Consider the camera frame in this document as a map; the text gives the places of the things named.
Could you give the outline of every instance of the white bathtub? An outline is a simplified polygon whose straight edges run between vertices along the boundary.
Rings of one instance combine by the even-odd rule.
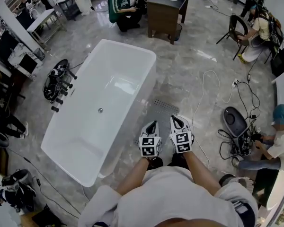
[[[112,173],[155,85],[155,64],[152,51],[101,40],[62,98],[41,149],[83,186]]]

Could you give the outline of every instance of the shoe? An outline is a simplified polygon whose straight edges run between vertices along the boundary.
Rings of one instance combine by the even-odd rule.
[[[29,131],[28,131],[28,122],[27,121],[25,121],[25,123],[24,123],[25,125],[25,131],[23,132],[23,134],[25,135],[25,136],[27,136],[28,134],[29,134]]]
[[[178,115],[172,115],[170,117],[170,129],[171,134],[169,138],[174,145],[176,153],[192,151],[195,136],[190,130],[188,121]]]
[[[231,160],[231,163],[232,163],[232,165],[233,165],[234,167],[238,167],[240,161],[239,161],[236,157],[234,157],[234,158]]]
[[[243,64],[247,63],[247,61],[243,59],[242,54],[238,54],[238,57]]]
[[[154,120],[146,124],[139,137],[139,148],[142,157],[158,157],[161,149],[161,137],[159,136],[159,123]]]

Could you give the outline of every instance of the trash bin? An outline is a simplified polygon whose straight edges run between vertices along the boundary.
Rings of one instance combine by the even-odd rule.
[[[175,41],[177,41],[180,38],[181,31],[182,31],[182,25],[177,24]]]

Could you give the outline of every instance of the gray marble tile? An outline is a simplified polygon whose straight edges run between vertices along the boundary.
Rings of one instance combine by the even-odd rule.
[[[227,0],[212,0],[219,7],[219,11],[228,15],[239,14],[242,5],[233,4]],[[50,41],[51,50],[46,53],[35,81],[27,81],[22,89],[22,94],[27,98],[19,99],[15,116],[21,121],[27,120],[30,134],[24,140],[10,138],[10,148],[27,157],[79,211],[82,211],[87,201],[83,195],[82,187],[66,173],[64,173],[49,157],[40,149],[48,123],[53,115],[51,104],[44,99],[42,87],[48,72],[55,64],[68,59],[70,66],[81,63],[89,52],[101,39],[114,40],[152,50],[157,55],[157,82],[150,96],[150,100],[159,98],[162,101],[178,106],[180,114],[192,120],[194,112],[202,96],[203,73],[214,70],[220,80],[220,93],[218,94],[218,81],[214,74],[208,73],[204,77],[204,97],[195,115],[195,134],[198,142],[210,159],[210,170],[213,172],[225,172],[236,174],[229,160],[222,160],[219,155],[220,143],[223,141],[217,135],[217,130],[223,128],[221,114],[227,106],[236,107],[243,116],[246,115],[244,106],[239,98],[237,89],[234,88],[231,100],[227,101],[231,92],[231,84],[235,78],[246,80],[246,75],[251,65],[242,64],[238,58],[232,60],[238,46],[229,38],[216,42],[227,32],[229,18],[212,9],[205,8],[212,5],[210,1],[189,0],[186,20],[180,39],[171,45],[166,41],[166,35],[156,35],[148,38],[147,20],[142,18],[141,28],[122,33],[116,25],[108,21],[107,12],[93,12],[88,16],[78,16],[76,21],[66,21],[67,32],[60,30]],[[274,89],[270,84],[273,79],[269,63],[264,65],[266,57],[262,54],[251,73],[250,85],[261,100],[261,116],[256,126],[269,129],[267,125],[271,119],[274,108]],[[251,110],[250,91],[246,85],[239,85],[240,93],[247,109]],[[143,116],[147,108],[140,116],[136,128],[143,122]],[[168,164],[172,156],[172,144],[167,141],[161,156],[164,164]],[[198,144],[194,143],[194,152],[207,165],[207,159]],[[228,149],[222,151],[227,156]],[[91,198],[97,188],[103,184],[116,187],[124,176],[130,171],[139,159],[140,152],[132,141],[128,142],[118,161],[114,172],[103,178],[97,179],[91,188],[84,188],[86,195]],[[27,168],[32,175],[37,175],[42,182],[42,190],[45,195],[55,199],[67,211],[76,215],[76,211],[38,175],[37,171],[20,157],[10,153],[9,171],[17,168]],[[37,204],[49,205],[63,223],[68,226],[76,226],[77,220],[65,213],[51,201],[45,199],[37,190]]]

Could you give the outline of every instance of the sneaker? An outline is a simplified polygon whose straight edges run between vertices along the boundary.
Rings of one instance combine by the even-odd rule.
[[[238,160],[238,158],[234,157],[232,160],[231,160],[231,163],[234,167],[238,167],[240,161]]]
[[[25,123],[24,123],[25,125],[25,131],[23,132],[23,134],[25,135],[25,136],[27,136],[28,134],[29,134],[29,131],[28,131],[28,122],[27,121],[25,121]]]
[[[240,61],[241,61],[243,64],[246,64],[246,63],[247,63],[247,61],[243,59],[242,54],[238,54],[238,58],[240,59]]]

